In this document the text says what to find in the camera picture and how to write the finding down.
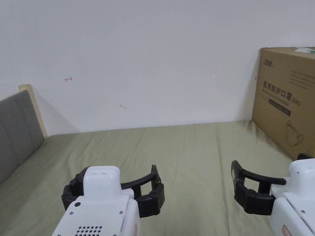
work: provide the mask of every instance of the bed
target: bed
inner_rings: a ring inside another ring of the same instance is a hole
[[[0,184],[0,235],[51,235],[65,212],[63,187],[87,166],[117,166],[128,182],[152,164],[165,185],[165,203],[159,215],[141,219],[142,235],[273,235],[268,216],[248,215],[234,200],[233,160],[273,177],[289,176],[292,162],[251,121],[43,138]]]

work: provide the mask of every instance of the printed mask illustration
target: printed mask illustration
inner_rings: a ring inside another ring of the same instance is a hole
[[[290,147],[295,147],[296,145],[300,144],[304,139],[304,135],[299,134],[299,132],[293,127],[290,121],[285,124],[285,133],[287,144]]]

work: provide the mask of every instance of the white plastic casing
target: white plastic casing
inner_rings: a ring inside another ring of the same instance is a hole
[[[271,187],[276,198],[270,225],[275,236],[314,236],[315,159],[297,160],[289,166],[286,185]]]
[[[69,205],[52,236],[140,236],[138,203],[132,189],[121,189],[117,167],[89,167],[83,189],[84,196]]]

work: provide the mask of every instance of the wooden headboard frame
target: wooden headboard frame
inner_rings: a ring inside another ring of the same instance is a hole
[[[24,90],[27,90],[29,92],[29,94],[31,96],[31,100],[32,100],[33,106],[34,106],[34,109],[35,109],[35,112],[36,112],[36,116],[38,118],[38,122],[39,122],[40,128],[42,129],[43,136],[46,139],[48,137],[47,136],[47,132],[46,132],[46,129],[45,129],[45,126],[44,126],[44,122],[43,122],[42,116],[40,115],[38,105],[36,103],[36,99],[35,99],[35,95],[34,95],[32,86],[30,84],[21,84],[19,86],[19,90],[20,90],[20,92],[24,91]]]

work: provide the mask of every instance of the upholstered headboard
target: upholstered headboard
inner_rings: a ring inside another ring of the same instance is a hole
[[[43,141],[43,130],[27,90],[0,101],[0,183]]]

